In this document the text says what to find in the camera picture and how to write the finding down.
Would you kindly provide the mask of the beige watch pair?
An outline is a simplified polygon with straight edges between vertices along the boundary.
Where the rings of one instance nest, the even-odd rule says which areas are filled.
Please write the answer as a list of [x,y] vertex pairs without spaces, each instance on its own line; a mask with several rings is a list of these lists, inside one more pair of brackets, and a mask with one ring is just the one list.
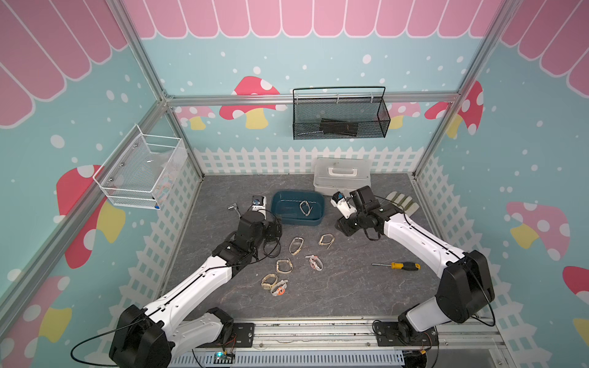
[[321,247],[325,247],[326,249],[329,249],[334,244],[334,241],[335,241],[334,235],[331,234],[331,233],[328,233],[328,234],[323,234],[320,237],[320,240],[318,241],[318,244]]
[[304,217],[310,216],[311,215],[311,212],[313,210],[313,206],[311,205],[311,203],[308,202],[308,201],[306,201],[306,200],[301,201],[299,203],[299,208],[300,208],[300,211],[302,212],[302,215]]

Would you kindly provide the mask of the pink white watch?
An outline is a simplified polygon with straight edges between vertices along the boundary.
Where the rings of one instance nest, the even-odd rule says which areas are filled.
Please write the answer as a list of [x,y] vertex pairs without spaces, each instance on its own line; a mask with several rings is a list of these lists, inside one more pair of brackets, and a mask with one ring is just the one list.
[[308,256],[306,256],[306,259],[308,259],[309,265],[313,270],[315,270],[315,271],[323,271],[324,270],[324,268],[325,268],[324,263],[316,255],[308,255]]

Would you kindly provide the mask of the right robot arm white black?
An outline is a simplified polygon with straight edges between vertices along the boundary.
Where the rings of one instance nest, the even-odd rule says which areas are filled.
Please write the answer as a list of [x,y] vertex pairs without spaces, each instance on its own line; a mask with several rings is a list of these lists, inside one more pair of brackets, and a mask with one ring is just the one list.
[[370,241],[384,236],[394,240],[440,279],[433,297],[399,315],[397,336],[404,343],[442,324],[462,324],[491,307],[495,291],[489,263],[480,251],[463,251],[437,238],[411,220],[400,205],[375,196],[369,186],[354,190],[349,198],[337,192],[331,205],[342,214],[336,225],[340,232],[352,236],[374,230],[376,236]]

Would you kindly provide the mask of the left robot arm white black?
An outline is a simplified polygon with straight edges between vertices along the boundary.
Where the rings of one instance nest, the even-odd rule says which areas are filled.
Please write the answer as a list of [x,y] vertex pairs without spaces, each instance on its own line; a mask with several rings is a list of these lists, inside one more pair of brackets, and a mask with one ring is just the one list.
[[195,347],[228,343],[233,319],[223,310],[212,308],[191,322],[184,319],[245,267],[268,258],[266,245],[279,244],[281,237],[282,223],[273,213],[249,210],[241,215],[237,230],[191,276],[145,307],[130,305],[121,313],[111,330],[111,366],[167,367]]

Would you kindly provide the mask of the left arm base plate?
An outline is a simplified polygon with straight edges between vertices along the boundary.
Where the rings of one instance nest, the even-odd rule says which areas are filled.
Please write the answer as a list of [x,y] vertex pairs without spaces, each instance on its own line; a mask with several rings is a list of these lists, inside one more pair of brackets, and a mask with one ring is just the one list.
[[230,350],[236,347],[250,348],[253,345],[256,325],[253,323],[234,323],[225,326],[219,337],[211,343],[204,343],[199,348],[220,348]]

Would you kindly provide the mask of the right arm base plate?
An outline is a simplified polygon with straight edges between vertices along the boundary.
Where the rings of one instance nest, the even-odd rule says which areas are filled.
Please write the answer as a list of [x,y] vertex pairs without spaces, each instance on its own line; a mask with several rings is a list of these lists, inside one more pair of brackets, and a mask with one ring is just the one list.
[[423,332],[414,331],[408,324],[374,320],[372,330],[379,347],[407,346],[430,348],[439,344],[434,328]]

